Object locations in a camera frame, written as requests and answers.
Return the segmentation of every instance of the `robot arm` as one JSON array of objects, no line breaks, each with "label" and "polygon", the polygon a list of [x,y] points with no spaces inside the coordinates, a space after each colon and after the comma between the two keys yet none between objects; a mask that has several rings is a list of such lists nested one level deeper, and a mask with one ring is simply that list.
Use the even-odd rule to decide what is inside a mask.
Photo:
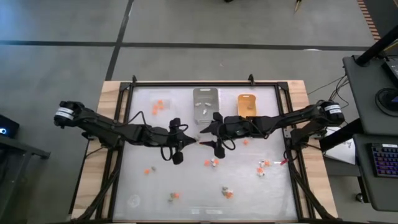
[{"label": "robot arm", "polygon": [[[309,136],[324,129],[327,126],[339,126],[344,122],[344,116],[338,103],[333,101],[319,101],[315,105],[309,105],[304,109],[282,114],[280,116],[227,116],[224,118],[219,113],[213,114],[214,121],[201,131],[217,136],[217,142],[201,142],[211,146],[215,156],[222,159],[225,157],[226,147],[234,150],[233,140],[239,138],[253,137],[267,139],[276,129],[285,128],[294,124],[310,121],[301,129],[290,132],[289,146],[291,149],[301,149],[308,142]],[[227,146],[224,141],[230,140],[232,147]]]},{"label": "robot arm", "polygon": [[148,124],[128,123],[122,124],[119,121],[109,119],[91,109],[85,108],[82,103],[74,101],[61,101],[60,107],[54,116],[54,124],[56,126],[61,128],[77,126],[85,130],[82,134],[84,137],[96,136],[100,143],[108,148],[120,147],[123,141],[137,146],[160,147],[162,150],[163,147],[168,147],[170,149],[170,158],[166,159],[163,153],[162,157],[166,161],[173,159],[174,164],[180,164],[183,161],[181,150],[185,146],[196,142],[195,139],[183,133],[186,129],[181,130],[179,128],[181,126],[187,127],[186,124],[181,125],[180,118],[171,120],[170,131],[161,127],[152,127]]}]

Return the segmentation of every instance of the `gray floor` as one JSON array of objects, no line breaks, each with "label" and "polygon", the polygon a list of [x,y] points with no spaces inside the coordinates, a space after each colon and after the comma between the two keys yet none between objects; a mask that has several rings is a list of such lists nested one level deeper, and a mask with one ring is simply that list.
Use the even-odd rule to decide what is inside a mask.
[{"label": "gray floor", "polygon": [[[125,42],[191,42],[367,46],[371,33],[356,0],[136,0]],[[0,40],[115,41],[127,0],[0,0]],[[51,151],[34,160],[19,190],[14,217],[28,223],[60,222],[78,178],[86,141],[78,129],[52,124],[59,101],[82,101],[95,109],[113,48],[0,46],[0,114],[19,123],[22,142]],[[360,52],[301,50],[122,48],[113,80],[304,79],[310,92],[344,75],[341,59]],[[334,85],[311,94],[326,99]],[[349,86],[341,96],[358,117]],[[355,178],[332,177],[341,218],[395,221],[352,199]]]}]

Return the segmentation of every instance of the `blue light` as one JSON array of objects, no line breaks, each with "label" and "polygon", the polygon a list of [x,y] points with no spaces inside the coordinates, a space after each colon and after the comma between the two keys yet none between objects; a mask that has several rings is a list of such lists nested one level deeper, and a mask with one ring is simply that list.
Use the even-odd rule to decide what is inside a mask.
[{"label": "blue light", "polygon": [[0,128],[0,134],[7,134],[7,129]]}]

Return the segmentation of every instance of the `wooden table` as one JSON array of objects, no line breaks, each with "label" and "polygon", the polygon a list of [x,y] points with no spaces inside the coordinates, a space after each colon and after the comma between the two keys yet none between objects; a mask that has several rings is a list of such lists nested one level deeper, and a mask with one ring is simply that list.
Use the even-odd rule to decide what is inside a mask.
[{"label": "wooden table", "polygon": [[[242,81],[211,81],[211,82],[242,82]],[[308,102],[307,92],[305,90],[304,81],[302,80],[281,80],[281,81],[257,81],[257,82],[287,82],[289,84],[290,98],[292,101],[293,110],[299,110],[306,107]],[[114,117],[116,109],[116,101],[119,93],[119,81],[106,81],[104,82],[101,96],[99,98],[97,113]],[[124,116],[124,109],[126,106],[127,97],[124,97],[121,110],[121,118]],[[298,127],[304,126],[305,123],[299,124]],[[319,146],[318,141],[310,140],[309,144]],[[98,149],[100,144],[98,141],[90,142],[87,153]],[[104,164],[106,160],[106,150],[98,151],[92,154],[84,163],[83,171],[78,186],[75,203],[72,210],[72,218],[79,217],[90,205],[95,198],[96,194],[100,191],[101,181],[103,176]],[[303,158],[305,168],[307,171],[308,181],[311,191],[315,194],[320,203],[326,210],[337,217],[335,202],[333,200],[328,175],[326,173],[325,163],[320,150],[311,147],[303,150]],[[103,217],[107,216],[110,190],[105,198],[105,205],[103,208]],[[303,193],[300,193],[304,216],[308,216]]]}]

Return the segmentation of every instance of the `rgb keyboard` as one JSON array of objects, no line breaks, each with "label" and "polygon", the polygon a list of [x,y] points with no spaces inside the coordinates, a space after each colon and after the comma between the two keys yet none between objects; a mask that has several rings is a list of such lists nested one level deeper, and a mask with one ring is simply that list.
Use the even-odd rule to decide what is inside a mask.
[{"label": "rgb keyboard", "polygon": [[375,175],[398,178],[398,145],[372,143],[370,148]]}]

